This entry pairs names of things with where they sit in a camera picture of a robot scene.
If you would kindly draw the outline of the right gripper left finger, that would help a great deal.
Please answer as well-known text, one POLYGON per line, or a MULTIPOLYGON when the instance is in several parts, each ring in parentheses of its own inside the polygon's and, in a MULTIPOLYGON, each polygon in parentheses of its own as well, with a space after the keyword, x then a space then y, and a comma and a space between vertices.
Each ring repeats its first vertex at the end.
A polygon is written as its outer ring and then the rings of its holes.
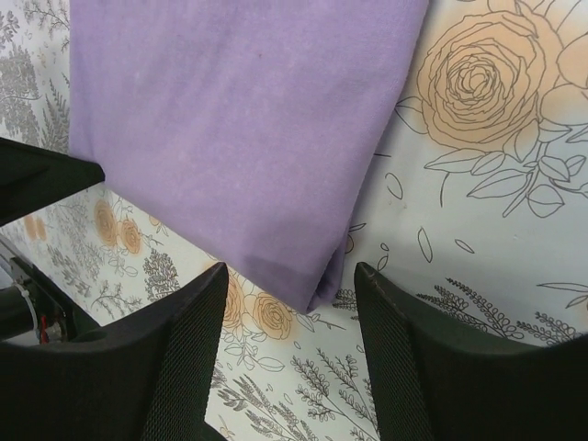
POLYGON ((1 346, 4 440, 217 440, 205 421, 228 269, 67 343, 1 346))

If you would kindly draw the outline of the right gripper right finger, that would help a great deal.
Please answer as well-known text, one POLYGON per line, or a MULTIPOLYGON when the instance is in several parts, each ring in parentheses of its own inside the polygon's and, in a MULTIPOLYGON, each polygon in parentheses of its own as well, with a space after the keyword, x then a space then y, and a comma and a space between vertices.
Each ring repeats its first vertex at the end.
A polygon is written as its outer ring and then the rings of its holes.
POLYGON ((354 283, 382 439, 587 437, 585 336, 517 343, 425 304, 368 264, 354 283))

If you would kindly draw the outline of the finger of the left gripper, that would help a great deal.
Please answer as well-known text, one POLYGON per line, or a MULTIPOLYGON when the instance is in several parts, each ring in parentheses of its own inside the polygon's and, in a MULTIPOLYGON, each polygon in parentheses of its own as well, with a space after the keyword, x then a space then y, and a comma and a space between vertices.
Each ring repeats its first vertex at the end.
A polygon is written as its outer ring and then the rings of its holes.
POLYGON ((105 180, 95 163, 1 140, 1 224, 7 225, 105 180))

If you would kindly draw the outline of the purple t shirt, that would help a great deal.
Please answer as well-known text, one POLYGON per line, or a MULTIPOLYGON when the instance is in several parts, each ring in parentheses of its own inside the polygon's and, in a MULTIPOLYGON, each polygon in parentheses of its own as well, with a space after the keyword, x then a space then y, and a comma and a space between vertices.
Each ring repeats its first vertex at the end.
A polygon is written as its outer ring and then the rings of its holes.
POLYGON ((73 1, 71 155, 289 307, 334 299, 425 1, 73 1))

